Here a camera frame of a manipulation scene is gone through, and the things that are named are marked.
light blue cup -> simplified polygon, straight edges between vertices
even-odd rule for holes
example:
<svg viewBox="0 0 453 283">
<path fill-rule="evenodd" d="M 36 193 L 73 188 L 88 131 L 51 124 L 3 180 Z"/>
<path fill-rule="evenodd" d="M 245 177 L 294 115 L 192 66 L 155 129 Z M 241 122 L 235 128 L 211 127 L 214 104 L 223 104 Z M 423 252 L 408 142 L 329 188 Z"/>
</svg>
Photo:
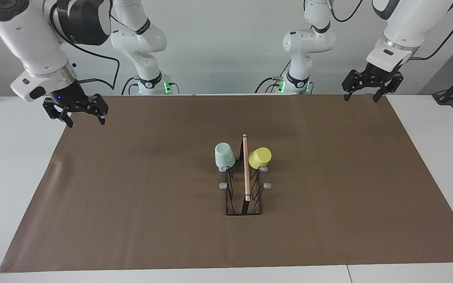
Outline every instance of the light blue cup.
<svg viewBox="0 0 453 283">
<path fill-rule="evenodd" d="M 228 143 L 218 143 L 214 149 L 214 157 L 218 169 L 233 167 L 235 164 L 234 152 Z"/>
</svg>

wooden dowel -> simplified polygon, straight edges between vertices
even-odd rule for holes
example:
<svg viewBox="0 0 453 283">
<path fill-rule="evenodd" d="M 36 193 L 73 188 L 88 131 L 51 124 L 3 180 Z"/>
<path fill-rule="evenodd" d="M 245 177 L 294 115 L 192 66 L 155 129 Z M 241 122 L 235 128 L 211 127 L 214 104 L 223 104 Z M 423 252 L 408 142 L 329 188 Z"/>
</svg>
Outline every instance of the wooden dowel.
<svg viewBox="0 0 453 283">
<path fill-rule="evenodd" d="M 245 186 L 245 196 L 246 201 L 251 201 L 251 194 L 250 194 L 250 178 L 249 178 L 249 161 L 248 161 L 248 135 L 242 135 L 242 144 L 243 144 L 243 151 L 244 151 L 244 186 Z"/>
</svg>

brown tablecloth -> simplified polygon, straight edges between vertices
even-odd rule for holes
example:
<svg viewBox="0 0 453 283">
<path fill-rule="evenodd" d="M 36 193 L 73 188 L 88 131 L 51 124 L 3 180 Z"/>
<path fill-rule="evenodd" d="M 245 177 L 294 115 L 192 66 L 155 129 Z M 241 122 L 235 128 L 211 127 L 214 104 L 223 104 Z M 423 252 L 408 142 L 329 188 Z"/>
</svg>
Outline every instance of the brown tablecloth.
<svg viewBox="0 0 453 283">
<path fill-rule="evenodd" d="M 0 272 L 453 262 L 453 212 L 385 98 L 106 101 L 105 126 L 64 131 Z M 273 188 L 227 217 L 214 146 L 243 133 Z"/>
</svg>

table surface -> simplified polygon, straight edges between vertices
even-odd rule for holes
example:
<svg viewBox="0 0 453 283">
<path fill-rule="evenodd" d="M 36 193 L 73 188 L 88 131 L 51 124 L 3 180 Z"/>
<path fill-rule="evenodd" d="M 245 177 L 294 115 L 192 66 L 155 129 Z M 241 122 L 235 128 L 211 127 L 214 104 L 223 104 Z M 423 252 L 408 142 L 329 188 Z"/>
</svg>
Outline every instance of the table surface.
<svg viewBox="0 0 453 283">
<path fill-rule="evenodd" d="M 391 95 L 388 99 L 453 210 L 453 109 L 439 106 L 430 96 Z M 63 129 L 63 123 L 46 118 L 40 101 L 0 98 L 0 263 Z M 0 274 L 1 282 L 232 282 L 244 278 L 264 282 L 443 283 L 453 281 L 453 263 Z"/>
</svg>

green light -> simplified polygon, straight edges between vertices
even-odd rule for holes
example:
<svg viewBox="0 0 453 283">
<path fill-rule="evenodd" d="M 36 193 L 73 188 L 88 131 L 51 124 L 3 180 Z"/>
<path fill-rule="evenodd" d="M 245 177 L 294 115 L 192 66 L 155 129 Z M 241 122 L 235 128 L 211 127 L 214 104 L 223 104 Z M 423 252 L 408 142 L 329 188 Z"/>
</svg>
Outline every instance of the green light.
<svg viewBox="0 0 453 283">
<path fill-rule="evenodd" d="M 284 92 L 284 87 L 286 86 L 286 82 L 282 81 L 279 83 L 279 88 L 277 89 L 277 91 L 279 93 L 283 93 Z"/>
<path fill-rule="evenodd" d="M 168 82 L 164 82 L 164 88 L 165 88 L 165 93 L 169 94 L 171 93 L 171 86 Z"/>
</svg>

